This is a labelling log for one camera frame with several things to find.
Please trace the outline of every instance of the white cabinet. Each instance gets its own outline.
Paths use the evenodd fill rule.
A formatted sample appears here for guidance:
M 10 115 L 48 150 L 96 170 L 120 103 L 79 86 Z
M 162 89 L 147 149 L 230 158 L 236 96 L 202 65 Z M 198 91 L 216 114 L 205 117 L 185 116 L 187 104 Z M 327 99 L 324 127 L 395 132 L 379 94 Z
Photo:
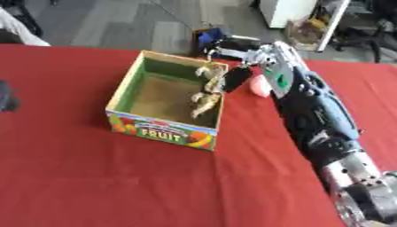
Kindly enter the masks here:
M 261 11 L 270 27 L 283 28 L 288 20 L 306 18 L 317 0 L 261 0 Z

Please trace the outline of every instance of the cable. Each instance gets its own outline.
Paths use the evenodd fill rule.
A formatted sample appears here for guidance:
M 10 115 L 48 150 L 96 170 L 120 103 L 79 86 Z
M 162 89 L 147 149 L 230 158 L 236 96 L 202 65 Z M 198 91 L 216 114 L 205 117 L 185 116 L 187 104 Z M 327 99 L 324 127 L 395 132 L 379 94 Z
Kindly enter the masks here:
M 184 22 L 183 20 L 181 20 L 180 18 L 178 18 L 175 14 L 173 14 L 172 12 L 170 12 L 168 9 L 166 9 L 162 4 L 158 4 L 152 0 L 146 0 L 154 5 L 157 5 L 160 9 L 162 9 L 164 12 L 166 12 L 167 14 L 169 14 L 170 16 L 172 16 L 175 20 L 178 20 L 178 22 L 184 24 L 190 31 L 194 31 L 193 27 L 188 25 L 186 22 Z

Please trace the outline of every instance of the robot forearm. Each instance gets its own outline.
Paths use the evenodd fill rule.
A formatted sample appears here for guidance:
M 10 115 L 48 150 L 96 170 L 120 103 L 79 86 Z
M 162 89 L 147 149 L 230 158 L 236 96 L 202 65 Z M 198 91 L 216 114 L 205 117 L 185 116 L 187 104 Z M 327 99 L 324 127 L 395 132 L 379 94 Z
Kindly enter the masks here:
M 360 146 L 353 118 L 328 84 L 286 43 L 262 45 L 239 57 L 242 67 L 262 68 L 285 127 L 345 224 L 396 222 L 397 174 L 379 171 Z

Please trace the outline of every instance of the chair leg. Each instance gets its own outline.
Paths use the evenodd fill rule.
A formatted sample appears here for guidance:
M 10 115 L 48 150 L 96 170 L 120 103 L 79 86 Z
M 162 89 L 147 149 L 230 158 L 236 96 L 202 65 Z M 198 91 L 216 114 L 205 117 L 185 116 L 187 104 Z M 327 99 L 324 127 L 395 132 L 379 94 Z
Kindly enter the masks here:
M 261 0 L 253 0 L 253 2 L 250 4 L 250 7 L 254 8 L 254 9 L 259 9 Z
M 52 5 L 52 6 L 55 6 L 55 5 L 57 5 L 59 3 L 59 0 L 50 0 L 50 4 Z
M 339 51 L 339 52 L 342 52 L 342 51 L 345 51 L 345 49 L 343 48 L 343 44 L 342 43 L 337 43 L 336 44 L 336 46 L 335 46 L 335 50 L 337 50 L 337 51 Z
M 374 62 L 379 63 L 380 62 L 380 46 L 379 46 L 378 42 L 376 42 L 375 40 L 369 40 L 368 43 L 370 45 L 370 48 L 374 52 Z

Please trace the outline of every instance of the white object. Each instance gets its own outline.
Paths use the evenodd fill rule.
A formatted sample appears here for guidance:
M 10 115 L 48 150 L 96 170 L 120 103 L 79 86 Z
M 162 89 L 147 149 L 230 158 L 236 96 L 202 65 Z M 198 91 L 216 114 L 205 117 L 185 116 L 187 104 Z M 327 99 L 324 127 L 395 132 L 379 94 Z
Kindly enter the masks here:
M 240 58 L 240 59 L 243 59 L 244 56 L 246 55 L 246 52 L 244 51 L 235 51 L 231 49 L 219 48 L 218 51 L 222 55 L 233 56 L 235 58 Z
M 284 28 L 288 20 L 309 17 L 317 0 L 261 0 L 261 11 L 269 27 Z
M 330 42 L 330 39 L 337 28 L 337 25 L 339 24 L 340 20 L 343 17 L 343 14 L 345 14 L 345 11 L 350 4 L 351 0 L 340 0 L 338 8 L 335 10 L 335 12 L 332 14 L 330 25 L 327 27 L 327 30 L 325 31 L 319 45 L 317 48 L 317 51 L 324 51 L 325 47 L 328 45 Z
M 271 92 L 271 86 L 263 74 L 257 75 L 250 81 L 251 91 L 261 97 L 268 97 Z
M 19 20 L 15 19 L 10 13 L 0 7 L 0 28 L 3 28 L 19 36 L 26 45 L 50 46 L 39 37 L 30 33 L 30 31 Z
M 208 67 L 200 67 L 196 70 L 196 76 L 201 76 L 201 75 L 208 75 L 210 74 L 211 71 L 209 70 Z
M 270 64 L 271 62 L 276 64 L 276 60 L 273 58 L 273 55 L 274 54 L 269 54 L 263 49 L 258 49 L 257 51 L 249 50 L 246 52 L 243 62 L 247 62 L 250 65 Z

